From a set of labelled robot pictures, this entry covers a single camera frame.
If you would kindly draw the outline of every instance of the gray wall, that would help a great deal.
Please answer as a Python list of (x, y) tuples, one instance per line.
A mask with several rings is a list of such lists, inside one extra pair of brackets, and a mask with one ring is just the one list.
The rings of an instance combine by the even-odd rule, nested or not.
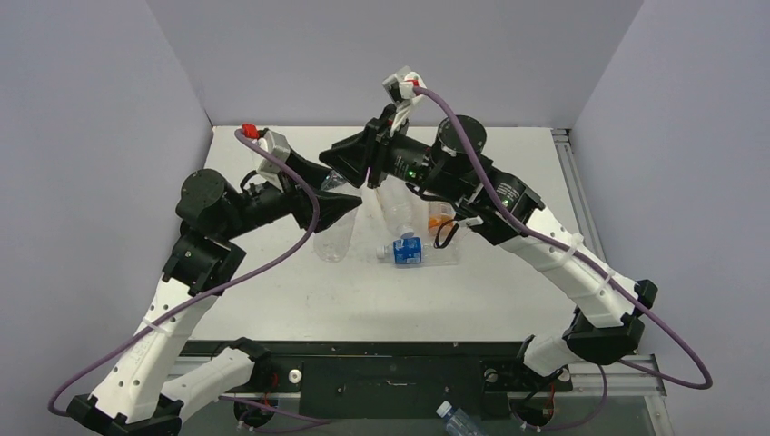
[(148, 4), (214, 124), (363, 124), (408, 64), (487, 125), (566, 127), (642, 0)]
[[(572, 140), (611, 264), (706, 360), (707, 392), (667, 385), (679, 436), (767, 434), (770, 4), (647, 0)], [(644, 352), (695, 380), (657, 329)]]
[(47, 396), (136, 328), (211, 130), (144, 2), (0, 9), (0, 432), (86, 434)]

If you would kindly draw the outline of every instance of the bottle label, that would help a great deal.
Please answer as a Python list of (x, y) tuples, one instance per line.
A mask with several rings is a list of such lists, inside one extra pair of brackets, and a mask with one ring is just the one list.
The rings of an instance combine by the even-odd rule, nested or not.
[(422, 262), (422, 242), (420, 238), (415, 237), (393, 241), (393, 255), (397, 265)]

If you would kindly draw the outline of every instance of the white bracket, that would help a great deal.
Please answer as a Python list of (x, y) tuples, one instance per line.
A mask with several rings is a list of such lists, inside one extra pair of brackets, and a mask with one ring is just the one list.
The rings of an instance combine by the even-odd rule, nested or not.
[(414, 106), (422, 99), (422, 95), (414, 94), (414, 87), (425, 87), (425, 81), (419, 74), (404, 66), (395, 74), (391, 74), (382, 82), (382, 86), (396, 105), (396, 115), (390, 126), (390, 136), (393, 136), (407, 122)]

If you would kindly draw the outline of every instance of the white table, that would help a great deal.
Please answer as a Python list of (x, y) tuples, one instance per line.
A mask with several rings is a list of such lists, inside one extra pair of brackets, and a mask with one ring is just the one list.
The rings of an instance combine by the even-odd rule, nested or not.
[[(205, 167), (237, 187), (254, 163), (252, 152), (233, 136), (235, 128), (214, 128)], [(271, 129), (318, 162), (319, 152), (361, 127)], [(432, 144), (435, 133), (435, 127), (410, 128), (410, 136), (426, 144)], [(524, 180), (575, 232), (576, 216), (550, 129), (500, 127), (487, 133), (484, 154)], [(378, 263), (375, 247), (393, 238), (372, 192), (364, 189), (363, 200), (342, 262), (321, 261), (310, 241), (273, 270), (228, 290), (191, 339), (510, 342), (568, 326), (574, 304), (562, 292), (518, 257), (474, 233), (462, 241), (457, 266), (403, 270)], [(293, 218), (285, 217), (235, 239), (247, 252), (236, 276), (282, 253), (302, 232)]]

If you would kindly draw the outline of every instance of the plastic bottle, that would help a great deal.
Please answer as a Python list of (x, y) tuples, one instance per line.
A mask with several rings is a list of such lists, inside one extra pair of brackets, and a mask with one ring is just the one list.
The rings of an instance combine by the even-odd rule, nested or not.
[[(451, 204), (445, 202), (428, 202), (428, 234), (430, 236), (436, 236), (439, 227), (454, 217), (455, 210), (452, 209)], [(450, 229), (450, 224), (445, 225), (444, 228), (441, 229), (441, 235), (446, 236)]]
[(454, 409), (449, 401), (444, 401), (436, 413), (446, 422), (444, 428), (452, 436), (488, 436), (462, 409)]
[(388, 230), (397, 238), (407, 239), (414, 236), (411, 193), (404, 182), (389, 177), (382, 181), (376, 193)]
[[(321, 190), (360, 196), (360, 190), (353, 187), (336, 171), (332, 171), (326, 176), (326, 180), (321, 184)], [(345, 213), (331, 227), (313, 236), (313, 251), (323, 261), (339, 262), (345, 258), (350, 248), (350, 238), (353, 236), (356, 211), (358, 208)]]
[(433, 242), (423, 242), (420, 238), (398, 239), (383, 247), (377, 247), (377, 258), (382, 263), (396, 265), (456, 265), (459, 262), (459, 251), (456, 244), (451, 243), (447, 248), (437, 249)]

